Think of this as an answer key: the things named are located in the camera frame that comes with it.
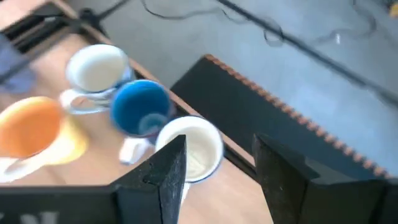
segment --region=yellow mug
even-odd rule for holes
[[[0,182],[71,162],[87,146],[86,134],[57,101],[36,96],[15,102],[0,113]]]

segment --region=gray floor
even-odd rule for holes
[[[116,1],[68,0],[76,9],[97,11]],[[349,0],[234,1],[258,16],[273,18],[285,32],[398,95],[398,20],[388,17],[377,0],[358,0],[376,18],[377,31],[367,38],[343,31],[339,44],[316,44],[316,40],[337,28],[361,33],[368,27]],[[163,15],[220,6],[212,0],[147,0],[147,4]],[[222,13],[165,21],[147,13],[135,0],[103,25],[117,45],[165,85],[172,86],[203,54],[211,53],[398,175],[398,108],[289,45],[268,46],[254,24],[234,24]]]

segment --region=white mug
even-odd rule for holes
[[[107,44],[87,46],[75,53],[66,67],[66,78],[72,89],[65,90],[60,99],[68,111],[74,110],[73,101],[84,97],[96,106],[83,111],[97,113],[108,108],[112,94],[134,78],[129,57],[118,47]]]
[[[155,151],[162,149],[179,134],[186,135],[187,172],[182,194],[184,201],[190,184],[205,180],[218,168],[223,158],[224,144],[218,129],[209,121],[197,116],[177,118],[160,131]],[[119,153],[119,160],[124,164],[137,162],[148,149],[146,139],[127,138]]]

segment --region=orange serrated edge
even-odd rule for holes
[[[315,134],[323,138],[323,140],[331,144],[335,149],[340,150],[345,156],[350,156],[354,162],[362,163],[365,169],[371,169],[376,177],[383,176],[386,179],[392,178],[392,176],[381,166],[377,165],[374,161],[367,159],[362,154],[356,152],[352,147],[347,146],[343,141],[326,132],[317,123],[309,118],[304,117],[298,111],[295,111],[291,106],[283,103],[278,97],[273,96],[267,90],[264,90],[261,86],[250,81],[248,78],[242,76],[240,73],[233,70],[225,63],[218,60],[211,54],[206,54],[205,58],[212,61],[215,65],[220,66],[223,70],[227,71],[231,76],[241,81],[244,85],[248,86],[252,91],[255,91],[258,95],[262,96],[266,101],[272,103],[276,108],[279,108],[283,113],[287,113],[292,119],[296,120],[299,124],[306,126],[309,131],[315,132]]]

